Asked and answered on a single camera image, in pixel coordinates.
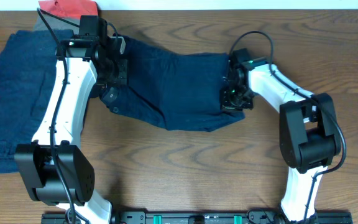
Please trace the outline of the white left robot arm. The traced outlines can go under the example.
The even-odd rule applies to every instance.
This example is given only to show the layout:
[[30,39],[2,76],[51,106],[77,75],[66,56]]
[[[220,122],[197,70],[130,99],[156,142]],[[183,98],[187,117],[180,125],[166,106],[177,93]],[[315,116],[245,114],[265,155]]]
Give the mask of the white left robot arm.
[[93,166],[81,152],[88,101],[113,102],[127,84],[126,47],[110,23],[82,16],[78,33],[57,41],[56,75],[44,118],[28,144],[17,146],[14,160],[29,197],[63,209],[44,223],[113,223],[111,202],[95,190]]

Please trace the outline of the navy blue shorts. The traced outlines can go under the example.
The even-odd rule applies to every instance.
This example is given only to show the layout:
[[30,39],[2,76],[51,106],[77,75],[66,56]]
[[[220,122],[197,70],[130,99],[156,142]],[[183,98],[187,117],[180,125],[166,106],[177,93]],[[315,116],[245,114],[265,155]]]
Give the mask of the navy blue shorts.
[[221,109],[226,53],[177,54],[126,36],[127,84],[99,95],[110,112],[166,130],[214,131],[245,118]]

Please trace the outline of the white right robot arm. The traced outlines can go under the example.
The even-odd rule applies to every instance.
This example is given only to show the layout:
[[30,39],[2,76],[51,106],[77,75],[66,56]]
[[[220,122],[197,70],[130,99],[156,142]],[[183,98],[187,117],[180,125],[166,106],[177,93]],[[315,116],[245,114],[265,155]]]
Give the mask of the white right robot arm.
[[279,114],[279,148],[288,165],[285,195],[277,223],[317,223],[314,201],[324,174],[332,172],[334,156],[344,152],[332,98],[304,90],[267,58],[251,58],[247,49],[229,55],[227,85],[221,108],[234,113],[251,110],[261,96]]

